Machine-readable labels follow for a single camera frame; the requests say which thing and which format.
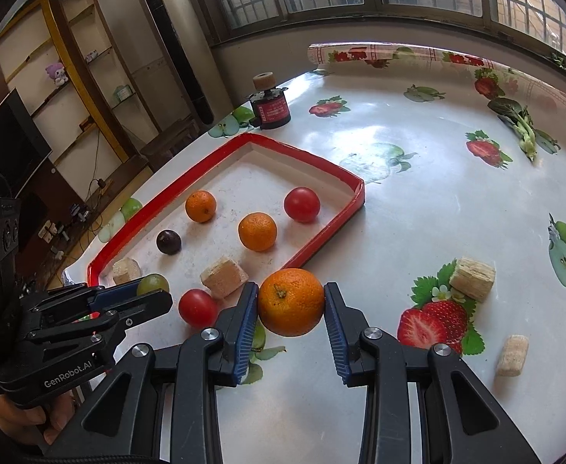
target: red tomato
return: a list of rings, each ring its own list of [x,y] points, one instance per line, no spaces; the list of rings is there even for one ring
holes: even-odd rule
[[[309,223],[319,213],[319,197],[312,189],[298,187],[287,194],[283,207],[292,220]]]
[[[203,290],[188,290],[180,298],[178,311],[184,321],[193,328],[208,328],[214,325],[219,307]]]

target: orange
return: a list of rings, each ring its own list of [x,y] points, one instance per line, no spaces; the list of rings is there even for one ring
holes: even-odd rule
[[[206,190],[197,190],[188,196],[184,206],[186,214],[191,220],[204,223],[214,216],[216,199],[212,193]]]
[[[277,224],[266,213],[251,213],[242,218],[238,235],[245,248],[251,251],[265,251],[277,240]]]
[[[269,275],[259,288],[261,323],[281,336],[309,333],[324,313],[324,288],[302,268],[284,268]]]

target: window frame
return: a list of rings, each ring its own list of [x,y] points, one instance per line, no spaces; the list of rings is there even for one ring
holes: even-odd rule
[[[513,27],[501,24],[497,22],[497,20],[493,20],[492,16],[497,18],[498,15],[498,0],[481,0],[481,16],[457,12],[456,10],[437,9],[420,5],[385,3],[382,0],[364,0],[364,3],[361,5],[341,5],[288,13],[284,0],[274,0],[279,10],[279,16],[252,22],[236,28],[232,28],[229,25],[221,0],[202,1],[206,7],[205,12],[203,12],[204,15],[210,15],[211,24],[209,26],[209,32],[212,36],[211,46],[230,40],[245,38],[258,32],[276,31],[281,27],[289,28],[295,25],[319,21],[333,21],[339,18],[401,18],[431,21],[433,23],[438,22],[447,26],[454,26],[484,34],[507,46],[525,49],[552,63],[551,57],[555,54],[556,57],[563,59],[563,67],[566,70],[566,55],[561,51],[552,48],[533,36]]]

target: black tv screen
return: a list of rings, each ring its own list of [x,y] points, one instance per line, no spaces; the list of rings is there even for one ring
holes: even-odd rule
[[[13,89],[0,104],[0,173],[8,180],[13,197],[50,153],[51,148]]]

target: silver bolt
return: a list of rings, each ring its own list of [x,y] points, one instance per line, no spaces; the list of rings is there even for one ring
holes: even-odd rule
[[[445,343],[437,343],[433,346],[433,352],[439,356],[448,356],[451,353],[451,348]]]
[[[206,328],[201,332],[201,337],[204,340],[215,340],[219,337],[219,330],[216,328]]]
[[[148,356],[149,352],[150,352],[150,347],[148,347],[144,343],[137,344],[133,346],[133,348],[131,349],[131,354],[136,358],[142,358],[143,356]]]
[[[363,334],[364,336],[366,336],[371,340],[377,340],[378,338],[382,338],[384,331],[380,330],[379,328],[374,328],[373,326],[369,326],[368,328],[365,328]]]

